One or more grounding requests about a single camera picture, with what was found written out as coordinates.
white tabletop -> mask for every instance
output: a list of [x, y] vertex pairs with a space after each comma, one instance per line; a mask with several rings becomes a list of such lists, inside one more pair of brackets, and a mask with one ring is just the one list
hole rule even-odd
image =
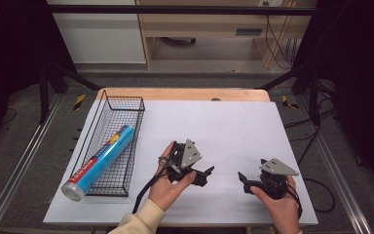
[[[71, 161], [44, 222], [60, 225], [116, 225], [131, 213], [136, 196], [157, 170], [158, 157], [172, 140], [193, 140], [203, 159], [193, 168], [215, 169], [204, 187], [191, 185], [168, 210], [163, 226], [249, 226], [272, 223], [255, 196], [243, 192], [238, 172], [258, 179], [260, 159], [277, 158], [300, 173], [276, 105], [268, 101], [145, 100], [130, 196], [66, 198], [60, 187], [69, 179], [83, 147], [82, 136], [97, 114], [93, 104]], [[303, 175], [295, 176], [303, 214], [301, 225], [318, 224]]]

person's right hand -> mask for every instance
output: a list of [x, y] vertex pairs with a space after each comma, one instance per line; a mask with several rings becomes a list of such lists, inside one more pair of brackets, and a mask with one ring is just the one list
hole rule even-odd
[[[296, 183], [291, 175], [287, 176], [287, 183], [296, 189]], [[300, 231], [297, 202], [290, 194], [286, 193], [283, 198], [274, 200], [256, 186], [250, 187], [250, 190], [267, 207], [280, 234], [296, 234]]]

mechanical part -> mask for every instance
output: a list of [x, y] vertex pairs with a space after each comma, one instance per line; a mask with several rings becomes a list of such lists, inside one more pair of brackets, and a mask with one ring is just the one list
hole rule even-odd
[[172, 146], [172, 151], [164, 164], [169, 181], [180, 181], [186, 175], [195, 171], [197, 175], [192, 184], [201, 187], [205, 186], [207, 184], [206, 178], [211, 175], [214, 167], [207, 169], [205, 172], [192, 169], [192, 166], [202, 158], [203, 156], [190, 139], [187, 139], [185, 144], [175, 141]]
[[243, 183], [244, 193], [253, 194], [250, 187], [256, 186], [262, 189], [272, 199], [281, 199], [288, 190], [286, 175], [298, 176], [299, 174], [278, 159], [272, 159], [270, 161], [262, 159], [261, 163], [261, 181], [248, 180], [239, 172], [239, 180]]

cylindrical can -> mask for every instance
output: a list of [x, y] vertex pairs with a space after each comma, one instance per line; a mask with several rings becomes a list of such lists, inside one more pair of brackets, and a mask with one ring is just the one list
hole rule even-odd
[[134, 128], [124, 125], [62, 187], [62, 193], [75, 202], [90, 191], [94, 183], [123, 152], [134, 137]]

table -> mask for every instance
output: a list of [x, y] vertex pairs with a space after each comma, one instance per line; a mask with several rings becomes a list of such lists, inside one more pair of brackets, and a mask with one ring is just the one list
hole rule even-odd
[[[58, 225], [117, 225], [132, 211], [135, 198], [157, 169], [158, 156], [171, 140], [187, 137], [196, 143], [203, 159], [193, 167], [215, 166], [205, 187], [188, 187], [168, 210], [163, 226], [252, 226], [271, 224], [261, 202], [243, 193], [238, 171], [248, 179], [260, 175], [260, 159], [278, 158], [299, 172], [281, 118], [265, 91], [240, 89], [123, 89], [106, 88], [109, 96], [142, 96], [144, 119], [138, 136], [130, 196], [67, 199], [57, 190], [44, 222]], [[213, 98], [222, 101], [209, 101]], [[96, 116], [94, 101], [84, 129], [59, 188], [69, 179], [79, 159], [82, 136]], [[317, 224], [301, 176], [295, 177], [303, 205], [302, 225]]]

